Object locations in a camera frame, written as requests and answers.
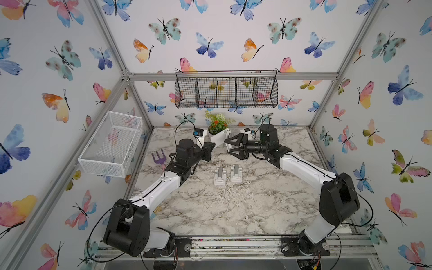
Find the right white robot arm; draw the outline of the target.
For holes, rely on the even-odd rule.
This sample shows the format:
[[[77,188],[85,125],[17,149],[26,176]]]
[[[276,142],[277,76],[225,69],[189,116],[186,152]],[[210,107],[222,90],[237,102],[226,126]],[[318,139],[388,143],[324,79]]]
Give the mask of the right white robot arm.
[[[261,154],[267,162],[297,176],[318,191],[319,214],[299,237],[299,242],[304,245],[318,245],[360,209],[350,175],[336,174],[302,159],[279,143],[278,131],[272,124],[264,124],[258,129],[257,140],[239,133],[226,138],[225,144],[231,146],[228,153],[232,156],[245,160],[252,154]]]

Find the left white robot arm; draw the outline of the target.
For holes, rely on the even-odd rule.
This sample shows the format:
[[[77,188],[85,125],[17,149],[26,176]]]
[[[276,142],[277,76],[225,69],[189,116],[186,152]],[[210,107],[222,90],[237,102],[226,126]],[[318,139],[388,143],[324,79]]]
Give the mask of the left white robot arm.
[[[119,199],[112,207],[103,243],[132,257],[157,252],[169,257],[175,249],[175,234],[163,228],[150,228],[150,216],[172,192],[180,188],[200,161],[211,161],[216,144],[197,145],[182,139],[161,177],[144,192],[129,200]]]

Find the grey folding phone stand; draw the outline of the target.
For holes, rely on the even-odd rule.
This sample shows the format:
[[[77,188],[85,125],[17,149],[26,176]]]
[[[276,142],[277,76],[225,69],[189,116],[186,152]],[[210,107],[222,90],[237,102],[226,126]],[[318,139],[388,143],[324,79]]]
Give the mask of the grey folding phone stand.
[[[238,164],[231,167],[230,181],[233,183],[242,183],[243,181],[243,169]]]

